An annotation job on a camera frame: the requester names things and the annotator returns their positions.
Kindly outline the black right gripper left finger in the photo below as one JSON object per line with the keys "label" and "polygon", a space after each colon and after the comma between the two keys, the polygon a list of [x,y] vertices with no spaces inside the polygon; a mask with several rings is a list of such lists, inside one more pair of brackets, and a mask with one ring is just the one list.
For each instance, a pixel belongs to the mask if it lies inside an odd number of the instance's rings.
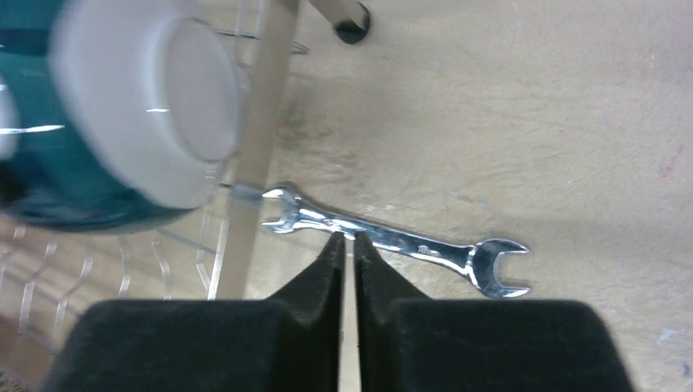
{"label": "black right gripper left finger", "polygon": [[46,391],[335,391],[345,240],[255,301],[112,300],[78,320]]}

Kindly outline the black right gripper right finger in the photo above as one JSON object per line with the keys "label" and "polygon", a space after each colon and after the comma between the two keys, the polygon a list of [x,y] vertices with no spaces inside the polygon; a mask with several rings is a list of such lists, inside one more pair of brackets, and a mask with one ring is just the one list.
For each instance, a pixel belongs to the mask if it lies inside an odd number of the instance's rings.
{"label": "black right gripper right finger", "polygon": [[437,300],[354,242],[364,391],[630,391],[605,324],[555,300]]}

